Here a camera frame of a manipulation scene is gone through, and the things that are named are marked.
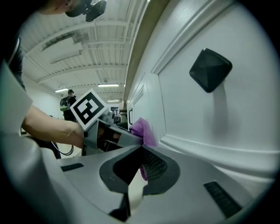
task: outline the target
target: cable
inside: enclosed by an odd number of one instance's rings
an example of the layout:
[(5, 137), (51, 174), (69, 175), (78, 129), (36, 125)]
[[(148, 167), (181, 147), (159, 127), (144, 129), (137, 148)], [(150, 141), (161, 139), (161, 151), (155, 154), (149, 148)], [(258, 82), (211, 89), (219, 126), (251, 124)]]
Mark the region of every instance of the cable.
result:
[[(55, 146), (55, 144), (54, 144), (53, 142), (51, 142), (51, 143), (52, 143), (53, 146), (56, 148), (56, 150), (59, 151), (59, 149)], [(61, 151), (59, 151), (59, 152), (60, 152), (62, 155), (70, 156), (70, 155), (73, 153), (73, 151), (74, 151), (74, 145), (72, 145), (71, 150), (70, 150), (69, 152), (67, 152), (67, 153), (63, 153), (63, 152), (61, 152)]]

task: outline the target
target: gray plastic housing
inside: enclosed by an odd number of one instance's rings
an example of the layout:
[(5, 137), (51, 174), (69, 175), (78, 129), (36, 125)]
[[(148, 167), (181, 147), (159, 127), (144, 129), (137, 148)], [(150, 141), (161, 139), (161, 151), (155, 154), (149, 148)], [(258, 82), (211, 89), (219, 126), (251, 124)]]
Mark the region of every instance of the gray plastic housing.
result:
[[(1, 135), (0, 141), (3, 168), (13, 188), (46, 223), (123, 223), (109, 215), (119, 208), (123, 194), (110, 191), (99, 171), (106, 161), (135, 146), (57, 160), (51, 150), (39, 148), (31, 139)], [(203, 186), (211, 181), (218, 182), (241, 207), (250, 206), (250, 194), (210, 163), (164, 148), (153, 149), (176, 161), (180, 177), (165, 193), (143, 196), (126, 223), (227, 223), (231, 218), (226, 219)], [(66, 172), (61, 169), (76, 163), (83, 166)], [(246, 211), (244, 208), (232, 218), (238, 222)]]
[(115, 132), (120, 134), (119, 141), (116, 145), (120, 147), (127, 147), (130, 145), (143, 144), (143, 139), (141, 137), (133, 135), (126, 129), (120, 128), (117, 125), (103, 121), (101, 119), (97, 119), (96, 122), (88, 128), (87, 132), (84, 132), (84, 144), (86, 147), (86, 155), (94, 154), (93, 149), (97, 149), (97, 134), (98, 134), (98, 126), (99, 123), (103, 123), (106, 125), (106, 128), (109, 128)]

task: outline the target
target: pipe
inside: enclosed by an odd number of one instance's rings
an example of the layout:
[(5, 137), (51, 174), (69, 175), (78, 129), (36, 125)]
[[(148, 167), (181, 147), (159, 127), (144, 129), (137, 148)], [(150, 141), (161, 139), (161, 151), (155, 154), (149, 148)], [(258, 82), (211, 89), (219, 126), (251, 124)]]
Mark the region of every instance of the pipe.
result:
[[(127, 24), (126, 24), (126, 31), (125, 31), (125, 34), (124, 34), (124, 40), (123, 40), (123, 43), (122, 43), (122, 44), (124, 44), (124, 43), (126, 42), (127, 33), (128, 33), (128, 29), (129, 29), (128, 24), (129, 24), (130, 21), (131, 21), (131, 17), (132, 17), (132, 14), (133, 14), (133, 12), (134, 12), (135, 6), (136, 6), (136, 1), (134, 0), (133, 3), (132, 3), (132, 6), (131, 6), (131, 10), (130, 10), (129, 16), (128, 16), (128, 20), (127, 20)], [(124, 46), (122, 46), (122, 48), (121, 48), (121, 54), (120, 54), (120, 59), (119, 59), (120, 62), (119, 62), (119, 64), (122, 63), (122, 59), (123, 59), (123, 48), (124, 48)]]
[[(97, 36), (97, 26), (96, 26), (96, 21), (94, 20), (93, 21), (93, 23), (94, 23), (94, 37), (95, 37), (95, 40), (97, 41), (98, 40), (98, 36)], [(94, 44), (95, 45), (95, 47), (96, 47), (96, 52), (97, 52), (97, 54), (99, 54), (99, 58), (100, 58), (100, 64), (101, 64), (101, 66), (102, 66), (102, 68), (103, 68), (103, 65), (104, 65), (104, 63), (103, 63), (103, 59), (102, 59), (102, 57), (101, 57), (101, 52), (100, 52), (100, 49), (98, 49), (98, 44), (97, 43), (95, 43)], [(103, 71), (103, 78), (105, 77), (105, 71), (104, 71), (104, 68), (102, 69), (102, 71)]]
[(123, 43), (123, 40), (118, 40), (118, 39), (107, 39), (107, 40), (83, 42), (83, 44), (122, 44), (122, 43)]
[[(88, 47), (87, 45), (82, 45), (83, 48), (85, 49), (96, 49), (95, 47)], [(107, 49), (107, 50), (111, 50), (111, 49), (121, 49), (120, 47), (98, 47), (98, 49)]]
[(134, 20), (134, 23), (133, 23), (133, 27), (132, 27), (132, 31), (131, 31), (131, 37), (132, 37), (132, 38), (130, 39), (129, 45), (131, 45), (131, 42), (132, 42), (132, 40), (134, 39), (133, 33), (134, 33), (134, 31), (135, 31), (136, 24), (138, 24), (138, 19), (139, 19), (139, 16), (140, 16), (140, 12), (141, 12), (141, 10), (142, 10), (143, 5), (144, 5), (145, 2), (146, 2), (146, 0), (142, 0), (142, 1), (140, 2), (140, 4), (139, 4), (138, 11), (137, 11), (137, 13), (136, 13), (136, 17), (135, 17), (135, 20)]

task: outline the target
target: fluorescent light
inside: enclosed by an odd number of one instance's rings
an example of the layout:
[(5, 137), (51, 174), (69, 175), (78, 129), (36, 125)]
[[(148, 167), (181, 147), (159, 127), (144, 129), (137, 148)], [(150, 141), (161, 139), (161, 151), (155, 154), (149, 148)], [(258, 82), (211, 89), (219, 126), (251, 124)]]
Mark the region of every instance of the fluorescent light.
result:
[(98, 85), (98, 87), (118, 87), (119, 84), (106, 84), (106, 85)]
[(62, 91), (66, 91), (66, 90), (68, 90), (67, 88), (65, 88), (65, 89), (59, 89), (59, 90), (56, 90), (56, 93), (59, 93), (59, 92), (62, 92)]

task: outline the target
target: hand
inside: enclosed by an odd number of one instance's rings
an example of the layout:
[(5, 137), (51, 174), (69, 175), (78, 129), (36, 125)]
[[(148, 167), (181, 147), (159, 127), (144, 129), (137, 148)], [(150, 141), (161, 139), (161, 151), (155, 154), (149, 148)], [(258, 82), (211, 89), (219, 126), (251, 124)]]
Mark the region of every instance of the hand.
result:
[(71, 132), (69, 135), (72, 145), (82, 148), (84, 143), (84, 131), (79, 123), (70, 122)]

